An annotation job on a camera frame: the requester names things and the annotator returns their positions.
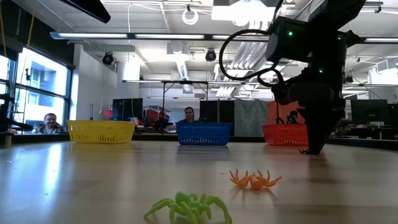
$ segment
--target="security camera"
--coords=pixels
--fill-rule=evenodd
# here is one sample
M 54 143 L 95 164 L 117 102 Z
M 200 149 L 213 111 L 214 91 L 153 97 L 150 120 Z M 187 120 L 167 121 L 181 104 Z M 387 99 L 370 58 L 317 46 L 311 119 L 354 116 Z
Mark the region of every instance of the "security camera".
M 106 52 L 105 56 L 102 58 L 102 62 L 105 65 L 112 65 L 113 63 L 113 53 L 112 52 Z
M 214 62 L 217 58 L 216 52 L 214 50 L 208 50 L 206 53 L 206 61 Z

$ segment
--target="yellow basket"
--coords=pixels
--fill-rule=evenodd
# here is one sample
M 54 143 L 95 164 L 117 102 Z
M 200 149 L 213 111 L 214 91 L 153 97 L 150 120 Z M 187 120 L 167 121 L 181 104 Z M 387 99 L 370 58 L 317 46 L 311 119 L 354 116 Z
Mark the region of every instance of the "yellow basket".
M 74 142 L 129 142 L 135 127 L 135 123 L 125 121 L 68 121 L 70 140 Z

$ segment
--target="computer monitor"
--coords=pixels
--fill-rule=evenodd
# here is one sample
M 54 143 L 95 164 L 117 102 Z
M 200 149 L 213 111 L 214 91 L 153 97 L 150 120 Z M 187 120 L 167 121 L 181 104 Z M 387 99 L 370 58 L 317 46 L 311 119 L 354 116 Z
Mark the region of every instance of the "computer monitor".
M 351 100 L 354 123 L 391 122 L 387 100 Z

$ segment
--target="basket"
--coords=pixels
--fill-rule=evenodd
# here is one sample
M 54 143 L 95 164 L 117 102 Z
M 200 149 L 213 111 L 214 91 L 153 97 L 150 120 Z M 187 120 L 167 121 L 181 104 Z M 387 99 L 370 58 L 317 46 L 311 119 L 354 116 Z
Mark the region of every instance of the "basket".
M 125 121 L 68 121 L 70 140 L 74 142 L 129 142 L 135 127 L 135 123 Z
M 113 118 L 112 110 L 105 110 L 105 118 Z
M 266 124 L 262 133 L 266 143 L 272 146 L 308 146 L 305 124 Z
M 231 123 L 177 123 L 181 145 L 225 146 L 231 134 Z

